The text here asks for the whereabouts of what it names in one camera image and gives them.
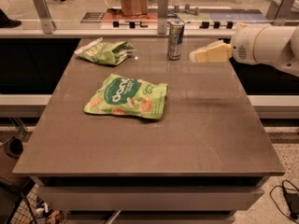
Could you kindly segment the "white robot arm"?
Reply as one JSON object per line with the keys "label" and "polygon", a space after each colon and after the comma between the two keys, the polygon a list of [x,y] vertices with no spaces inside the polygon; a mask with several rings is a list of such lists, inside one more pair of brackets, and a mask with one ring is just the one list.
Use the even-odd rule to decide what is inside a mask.
{"label": "white robot arm", "polygon": [[189,55],[193,63],[265,64],[299,76],[299,27],[239,22],[229,44],[215,41]]}

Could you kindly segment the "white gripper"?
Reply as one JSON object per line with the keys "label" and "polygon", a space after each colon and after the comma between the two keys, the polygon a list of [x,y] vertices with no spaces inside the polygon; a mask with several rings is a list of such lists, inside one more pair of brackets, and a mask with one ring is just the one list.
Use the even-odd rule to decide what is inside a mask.
{"label": "white gripper", "polygon": [[192,51],[189,58],[193,63],[222,63],[227,62],[233,54],[239,63],[256,64],[254,43],[258,33],[259,28],[256,25],[239,26],[231,38],[231,46],[218,40],[207,47]]}

